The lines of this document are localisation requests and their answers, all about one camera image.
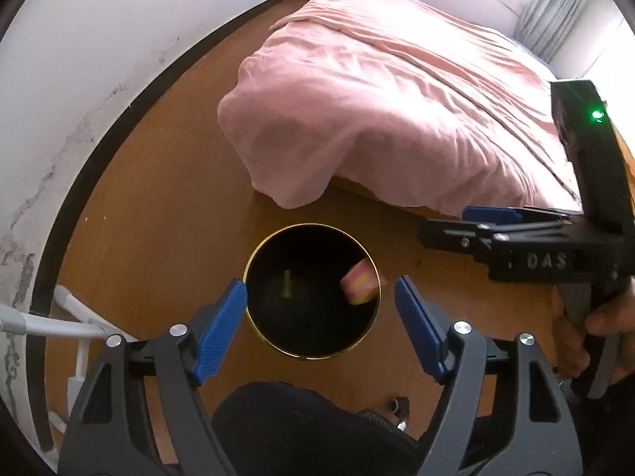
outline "blue gripper pad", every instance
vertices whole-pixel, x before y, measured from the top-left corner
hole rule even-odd
[[[216,376],[240,320],[247,307],[247,286],[236,281],[216,304],[217,311],[198,343],[198,359],[191,371],[203,384],[208,377]]]
[[[474,205],[463,210],[461,219],[466,222],[495,223],[496,225],[523,223],[523,215],[510,207],[480,207]]]
[[[421,367],[437,383],[444,383],[454,368],[454,356],[448,353],[446,344],[450,318],[441,307],[432,311],[431,303],[421,297],[407,275],[395,283],[395,304]]]

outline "wooden floor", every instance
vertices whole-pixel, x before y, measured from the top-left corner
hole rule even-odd
[[[236,31],[148,112],[91,196],[59,283],[109,321],[147,338],[188,321],[199,305],[215,301],[231,278],[242,275],[250,253],[269,233],[293,223],[326,223],[357,238],[389,281],[409,274],[425,297],[488,336],[512,339],[530,331],[553,361],[549,288],[493,284],[486,269],[470,258],[425,250],[416,237],[419,217],[368,198],[329,188],[310,205],[284,210],[253,191],[217,125],[217,104],[236,84],[240,61],[258,49],[269,26],[304,2],[285,0]],[[220,374],[201,388],[207,410],[212,413],[233,389],[255,380],[288,381],[317,390],[347,410],[373,408],[387,415],[388,399],[407,395],[409,433],[419,435],[440,387],[421,370],[392,291],[390,285],[366,339],[327,361],[287,357],[243,320]],[[99,347],[93,343],[93,351]],[[74,363],[75,342],[49,340],[48,406],[63,418],[65,382]],[[159,409],[152,385],[148,401]],[[164,424],[155,415],[160,447],[166,459],[173,459]]]

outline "finger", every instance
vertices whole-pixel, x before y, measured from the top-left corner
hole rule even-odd
[[[631,292],[620,295],[593,311],[584,324],[595,336],[635,331],[635,296]]]
[[[623,380],[633,372],[635,372],[635,333],[631,332],[622,336],[611,384]]]
[[[564,316],[553,323],[558,371],[564,378],[577,378],[589,366],[591,357],[583,348],[584,335]]]
[[[562,297],[560,297],[560,292],[558,291],[557,286],[554,286],[553,290],[551,291],[551,298],[549,300],[549,313],[551,314],[552,321],[564,315],[564,303],[562,302]]]

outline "metal screw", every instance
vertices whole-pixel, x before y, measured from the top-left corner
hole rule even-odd
[[[524,343],[525,345],[533,345],[536,343],[536,339],[533,337],[532,334],[529,334],[528,332],[520,333],[519,338],[520,338],[520,341]]]
[[[121,345],[121,337],[118,334],[111,334],[106,340],[106,345],[109,347]]]
[[[468,334],[472,330],[472,326],[470,326],[467,322],[458,321],[454,323],[454,330],[459,334]]]
[[[185,324],[175,324],[169,328],[169,333],[172,336],[183,336],[187,332],[187,326]]]

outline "pink blanket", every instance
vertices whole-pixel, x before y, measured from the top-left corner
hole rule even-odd
[[[316,200],[333,175],[381,200],[579,209],[547,68],[417,0],[311,0],[272,27],[218,106],[258,191]]]

